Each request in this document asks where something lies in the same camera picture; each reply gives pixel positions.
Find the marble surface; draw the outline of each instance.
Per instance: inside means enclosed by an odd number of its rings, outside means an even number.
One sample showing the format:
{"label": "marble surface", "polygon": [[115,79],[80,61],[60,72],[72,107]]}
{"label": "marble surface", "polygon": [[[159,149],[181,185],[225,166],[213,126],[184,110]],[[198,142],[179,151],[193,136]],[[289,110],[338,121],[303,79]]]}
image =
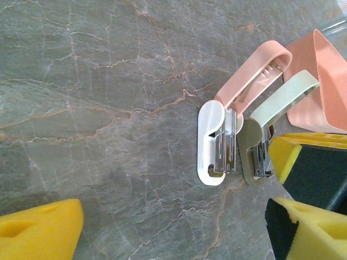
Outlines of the marble surface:
{"label": "marble surface", "polygon": [[240,164],[204,186],[196,138],[199,108],[258,45],[342,15],[283,3],[2,0],[0,215],[79,198],[74,259],[274,259],[264,211],[287,193],[248,186]]}

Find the black foam insert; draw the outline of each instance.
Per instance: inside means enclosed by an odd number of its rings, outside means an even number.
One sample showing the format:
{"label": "black foam insert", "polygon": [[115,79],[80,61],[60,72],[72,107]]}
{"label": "black foam insert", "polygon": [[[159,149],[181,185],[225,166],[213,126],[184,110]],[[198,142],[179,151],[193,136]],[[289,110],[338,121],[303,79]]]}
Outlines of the black foam insert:
{"label": "black foam insert", "polygon": [[265,220],[276,260],[285,260],[291,249],[299,222],[292,223],[287,209],[273,199],[269,199],[267,202]]}
{"label": "black foam insert", "polygon": [[347,150],[302,145],[284,188],[294,200],[347,213]]}

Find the gray marble countertop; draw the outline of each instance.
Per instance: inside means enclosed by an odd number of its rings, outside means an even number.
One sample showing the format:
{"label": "gray marble countertop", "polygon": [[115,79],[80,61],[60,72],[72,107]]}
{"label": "gray marble countertop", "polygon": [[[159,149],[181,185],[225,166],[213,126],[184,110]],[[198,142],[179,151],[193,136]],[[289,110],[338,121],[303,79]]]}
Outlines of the gray marble countertop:
{"label": "gray marble countertop", "polygon": [[341,15],[333,0],[2,0],[0,215],[79,198],[74,259],[274,259],[264,212],[286,191],[248,186],[240,164],[204,186],[198,111],[262,42]]}

